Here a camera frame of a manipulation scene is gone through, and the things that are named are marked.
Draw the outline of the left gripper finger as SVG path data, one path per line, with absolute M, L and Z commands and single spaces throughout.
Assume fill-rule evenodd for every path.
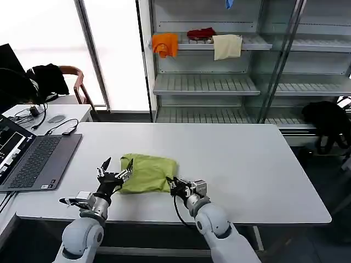
M 97 167 L 97 177 L 98 178 L 105 176 L 105 173 L 107 171 L 107 168 L 108 168 L 110 162 L 111 162 L 111 157 L 109 157 L 106 161 L 104 161 L 100 167 Z
M 123 171 L 121 171 L 120 173 L 115 175 L 115 178 L 122 180 L 123 182 L 128 181 L 130 176 L 132 175 L 132 172 L 133 172 L 133 161 L 134 161 L 134 159 L 132 158 L 129 161 L 126 169 L 124 169 Z

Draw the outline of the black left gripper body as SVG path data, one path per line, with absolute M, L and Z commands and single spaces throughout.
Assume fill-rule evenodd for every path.
M 103 176 L 97 177 L 100 185 L 97 189 L 97 193 L 104 195 L 112 195 L 114 190 L 121 189 L 123 180 L 119 178 L 119 173 L 106 172 Z

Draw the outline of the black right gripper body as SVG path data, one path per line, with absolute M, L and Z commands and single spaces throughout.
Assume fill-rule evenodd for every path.
M 189 197 L 192 194 L 192 183 L 187 180 L 175 181 L 175 195 L 179 197 Z

